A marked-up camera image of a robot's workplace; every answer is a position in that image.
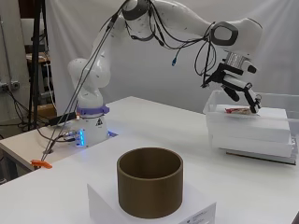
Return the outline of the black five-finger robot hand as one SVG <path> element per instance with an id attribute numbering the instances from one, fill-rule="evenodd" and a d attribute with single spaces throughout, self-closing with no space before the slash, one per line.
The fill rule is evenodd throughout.
<path id="1" fill-rule="evenodd" d="M 209 77 L 204 77 L 202 88 L 206 88 L 210 82 L 219 83 L 226 94 L 235 102 L 240 100 L 238 93 L 243 92 L 249 104 L 250 112 L 257 114 L 261 108 L 261 97 L 252 90 L 250 82 L 237 78 L 242 75 L 242 70 L 226 63 L 220 63 Z"/>

